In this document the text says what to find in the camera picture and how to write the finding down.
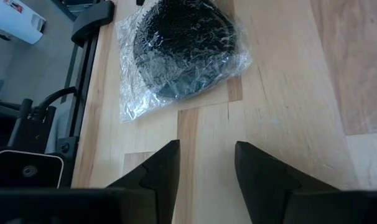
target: wood grain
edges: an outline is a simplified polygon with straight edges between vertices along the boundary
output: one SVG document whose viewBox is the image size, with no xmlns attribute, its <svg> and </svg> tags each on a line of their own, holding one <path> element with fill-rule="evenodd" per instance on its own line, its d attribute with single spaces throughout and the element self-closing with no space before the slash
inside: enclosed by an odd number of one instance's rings
<svg viewBox="0 0 377 224">
<path fill-rule="evenodd" d="M 154 152 L 127 153 L 124 156 L 124 166 L 122 175 L 131 172 L 134 168 L 150 158 Z"/>
<path fill-rule="evenodd" d="M 248 141 L 336 187 L 356 186 L 310 2 L 236 1 L 235 8 L 257 62 L 242 76 Z"/>
<path fill-rule="evenodd" d="M 234 0 L 215 0 L 215 4 L 230 19 L 235 19 Z M 227 89 L 229 102 L 243 99 L 243 84 L 241 82 L 241 77 L 233 77 L 227 80 Z"/>
<path fill-rule="evenodd" d="M 241 77 L 233 77 L 227 80 L 228 101 L 237 101 L 243 99 L 243 83 Z"/>
<path fill-rule="evenodd" d="M 377 134 L 347 136 L 359 189 L 377 190 Z"/>
<path fill-rule="evenodd" d="M 180 181 L 175 205 L 175 224 L 193 223 L 193 176 L 198 108 L 179 111 Z"/>
<path fill-rule="evenodd" d="M 377 133 L 377 0 L 312 0 L 346 134 Z"/>
<path fill-rule="evenodd" d="M 176 223 L 251 223 L 234 168 L 235 142 L 245 140 L 243 122 L 240 101 L 179 112 Z"/>
<path fill-rule="evenodd" d="M 343 106 L 349 108 L 353 104 L 351 110 L 360 111 L 362 116 L 351 117 L 357 124 L 364 123 L 371 110 L 377 111 L 377 105 L 372 103 L 348 100 L 354 94 L 350 92 L 353 86 L 361 90 L 364 99 L 366 96 L 370 99 L 377 97 L 376 88 L 371 88 L 377 82 L 371 81 L 377 79 L 377 72 L 359 72 L 356 68 L 369 65 L 369 70 L 376 71 L 377 60 L 373 64 L 356 56 L 361 60 L 357 62 L 357 59 L 348 60 L 346 56 L 331 54 L 335 53 L 331 50 L 334 47 L 341 53 L 342 49 L 348 54 L 355 49 L 370 53 L 361 47 L 363 44 L 357 46 L 360 43 L 357 40 L 377 37 L 377 18 L 373 17 L 376 27 L 368 27 L 366 19 L 362 23 L 366 30 L 373 32 L 372 35 L 353 31 L 356 39 L 352 41 L 352 33 L 344 32 L 348 25 L 342 22 L 340 14 L 327 14 L 326 9 L 335 4 L 338 7 L 342 1 L 319 1 L 322 4 L 312 1 L 219 2 L 224 10 L 233 9 L 227 14 L 234 15 L 245 26 L 252 66 L 230 84 L 226 82 L 197 97 L 122 124 L 119 122 L 120 68 L 116 34 L 112 24 L 102 27 L 74 186 L 107 186 L 144 159 L 142 155 L 156 152 L 170 140 L 178 138 L 181 140 L 182 157 L 175 208 L 177 224 L 250 223 L 234 172 L 232 157 L 236 141 L 248 141 L 340 189 L 377 189 L 377 137 L 346 137 L 345 130 L 348 131 L 348 128 L 345 125 L 344 129 L 341 120 L 348 113 L 348 110 L 342 109 Z M 136 10 L 134 1 L 115 2 L 116 20 Z M 365 6 L 365 10 L 355 7 L 355 21 L 349 24 L 357 30 L 363 26 L 356 24 L 356 18 L 374 10 L 377 1 L 346 2 L 342 15 L 351 15 L 346 8 L 351 9 L 357 4 Z M 347 21 L 348 15 L 344 18 L 343 21 Z M 336 38 L 340 35 L 349 36 L 348 43 L 351 44 L 347 45 L 342 37 Z M 339 41 L 348 47 L 337 46 Z M 370 46 L 368 50 L 374 52 L 375 46 Z M 335 71 L 331 69 L 333 60 L 336 60 L 334 66 L 339 68 L 339 73 L 334 74 L 348 75 L 352 72 L 357 85 L 345 86 L 342 83 L 347 82 L 349 77 L 332 75 Z M 360 76 L 357 75 L 361 73 L 363 77 L 358 80 Z M 337 91 L 337 83 L 341 83 L 339 90 L 345 87 L 347 93 Z M 369 119 L 363 126 L 369 131 L 376 127 L 375 124 L 376 121 Z"/>
</svg>

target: white container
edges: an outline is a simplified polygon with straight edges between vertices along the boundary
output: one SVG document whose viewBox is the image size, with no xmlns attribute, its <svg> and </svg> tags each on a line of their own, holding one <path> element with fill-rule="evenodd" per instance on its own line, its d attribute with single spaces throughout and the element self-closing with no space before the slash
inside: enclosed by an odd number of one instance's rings
<svg viewBox="0 0 377 224">
<path fill-rule="evenodd" d="M 0 29 L 23 41 L 38 42 L 45 21 L 19 0 L 0 0 Z"/>
</svg>

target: black bracket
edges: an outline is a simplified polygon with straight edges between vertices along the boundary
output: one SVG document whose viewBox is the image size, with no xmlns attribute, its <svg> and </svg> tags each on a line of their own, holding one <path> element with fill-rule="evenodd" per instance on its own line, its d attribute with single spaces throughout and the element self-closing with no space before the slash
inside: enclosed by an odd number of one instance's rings
<svg viewBox="0 0 377 224">
<path fill-rule="evenodd" d="M 72 42 L 83 47 L 90 34 L 97 31 L 101 26 L 109 24 L 114 17 L 114 3 L 103 1 L 81 12 L 74 22 L 72 29 Z"/>
<path fill-rule="evenodd" d="M 136 0 L 137 6 L 143 6 L 145 0 Z"/>
<path fill-rule="evenodd" d="M 77 151 L 79 138 L 68 137 L 57 140 L 56 153 L 62 154 L 68 161 L 72 161 L 74 153 Z"/>
<path fill-rule="evenodd" d="M 48 106 L 45 110 L 31 108 L 32 100 L 24 99 L 19 108 L 8 147 L 17 151 L 43 154 L 49 138 L 56 108 Z"/>
</svg>

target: black metal frame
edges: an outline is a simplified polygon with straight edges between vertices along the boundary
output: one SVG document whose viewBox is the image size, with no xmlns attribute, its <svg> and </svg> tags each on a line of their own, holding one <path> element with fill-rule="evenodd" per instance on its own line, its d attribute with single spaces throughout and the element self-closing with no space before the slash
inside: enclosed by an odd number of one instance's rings
<svg viewBox="0 0 377 224">
<path fill-rule="evenodd" d="M 8 164 L 11 156 L 5 153 L 0 159 L 0 223 L 14 220 L 17 223 L 167 224 L 172 221 L 180 175 L 179 140 L 165 145 L 106 189 L 49 187 L 57 185 L 63 169 L 56 157 L 44 161 L 26 156 L 39 167 L 35 170 L 35 174 L 39 170 L 37 175 L 26 179 L 21 177 L 21 166 L 25 165 L 21 157 L 14 156 L 13 163 Z M 5 169 L 16 177 L 8 176 L 5 180 Z"/>
<path fill-rule="evenodd" d="M 104 0 L 94 0 L 93 4 L 100 3 Z M 67 156 L 67 159 L 71 161 L 71 167 L 75 165 L 75 159 L 78 150 L 78 141 L 80 137 L 83 114 L 85 112 L 86 98 L 88 96 L 91 72 L 93 68 L 93 62 L 95 60 L 96 46 L 98 41 L 99 31 L 95 31 L 87 38 L 83 45 L 82 56 L 78 69 L 77 80 L 75 87 L 77 89 L 76 94 L 73 97 L 72 105 L 70 109 L 70 116 L 67 123 L 67 131 L 64 139 L 59 139 L 57 150 L 60 150 L 62 154 Z M 66 80 L 66 85 L 69 85 L 70 80 Z M 66 145 L 63 142 L 69 142 L 68 152 L 64 152 Z M 65 180 L 64 184 L 70 186 L 72 182 L 72 173 L 69 175 L 68 180 Z"/>
<path fill-rule="evenodd" d="M 62 0 L 51 0 L 51 1 L 58 7 L 59 10 L 61 10 L 72 21 L 75 21 L 75 19 L 77 19 L 77 17 L 68 10 L 67 6 L 63 4 Z"/>
<path fill-rule="evenodd" d="M 70 87 L 72 73 L 75 68 L 75 61 L 77 60 L 78 48 L 79 46 L 77 44 L 74 44 L 74 47 L 72 48 L 70 66 L 68 66 L 67 78 L 65 79 L 64 88 Z M 64 103 L 66 100 L 67 100 L 67 96 L 65 95 L 62 97 L 61 103 Z"/>
<path fill-rule="evenodd" d="M 377 224 L 377 192 L 339 191 L 248 142 L 235 168 L 252 223 Z"/>
</svg>

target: black device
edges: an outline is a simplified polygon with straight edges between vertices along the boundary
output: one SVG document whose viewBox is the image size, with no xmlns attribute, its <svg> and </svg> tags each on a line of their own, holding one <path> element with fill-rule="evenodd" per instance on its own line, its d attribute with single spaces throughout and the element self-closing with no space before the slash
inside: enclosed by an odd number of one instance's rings
<svg viewBox="0 0 377 224">
<path fill-rule="evenodd" d="M 60 175 L 39 167 L 40 172 L 50 180 Z M 106 189 L 0 187 L 0 223 L 171 223 L 179 172 L 176 140 Z"/>
<path fill-rule="evenodd" d="M 235 167 L 254 224 L 377 224 L 377 192 L 339 191 L 247 142 Z"/>
<path fill-rule="evenodd" d="M 80 132 L 79 122 L 83 117 L 85 92 L 88 91 L 90 81 L 89 67 L 93 63 L 97 43 L 96 39 L 92 39 L 101 26 L 113 20 L 114 15 L 113 2 L 99 0 L 94 3 L 97 4 L 81 13 L 73 26 L 72 41 L 83 47 L 83 61 L 76 86 L 56 91 L 38 106 L 32 106 L 30 99 L 24 99 L 20 105 L 0 101 L 0 106 L 16 112 L 7 146 L 0 146 L 0 187 L 70 186 L 78 146 L 77 133 Z M 55 152 L 45 154 L 56 111 L 51 104 L 72 93 L 74 97 L 67 137 L 57 140 Z M 44 175 L 43 170 L 51 176 L 51 180 Z M 57 179 L 53 179 L 53 172 L 58 173 Z M 27 181 L 25 175 L 31 175 L 30 181 Z"/>
</svg>

